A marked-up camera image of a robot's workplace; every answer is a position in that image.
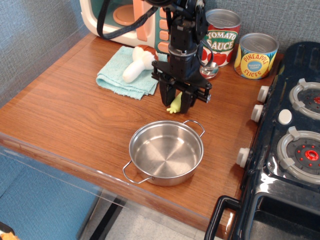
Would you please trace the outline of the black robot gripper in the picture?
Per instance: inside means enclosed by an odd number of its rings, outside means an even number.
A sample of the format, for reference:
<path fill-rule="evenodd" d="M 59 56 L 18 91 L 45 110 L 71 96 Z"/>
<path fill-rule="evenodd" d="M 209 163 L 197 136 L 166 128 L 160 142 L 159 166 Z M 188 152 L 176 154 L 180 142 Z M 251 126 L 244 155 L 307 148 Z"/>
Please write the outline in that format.
<path fill-rule="evenodd" d="M 176 97 L 175 82 L 181 84 L 196 82 L 191 78 L 204 65 L 202 55 L 202 46 L 196 46 L 190 51 L 180 51 L 170 46 L 168 61 L 156 60 L 152 63 L 152 77 L 159 82 L 161 100 L 164 106 L 169 106 Z M 193 89 L 183 91 L 180 112 L 186 114 L 196 100 L 197 94 Z"/>

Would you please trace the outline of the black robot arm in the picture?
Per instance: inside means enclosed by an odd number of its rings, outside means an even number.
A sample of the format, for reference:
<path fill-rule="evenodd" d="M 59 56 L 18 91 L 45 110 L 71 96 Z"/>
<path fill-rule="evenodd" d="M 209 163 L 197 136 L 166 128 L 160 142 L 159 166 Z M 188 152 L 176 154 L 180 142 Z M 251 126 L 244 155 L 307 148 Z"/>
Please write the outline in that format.
<path fill-rule="evenodd" d="M 208 33 L 205 1 L 203 0 L 150 0 L 153 7 L 166 13 L 169 30 L 169 59 L 154 61 L 152 77 L 159 82 L 162 103 L 169 106 L 180 91 L 180 112 L 185 114 L 197 99 L 208 102 L 211 98 L 209 83 L 200 73 L 201 67 L 212 63 L 202 61 L 204 37 Z"/>

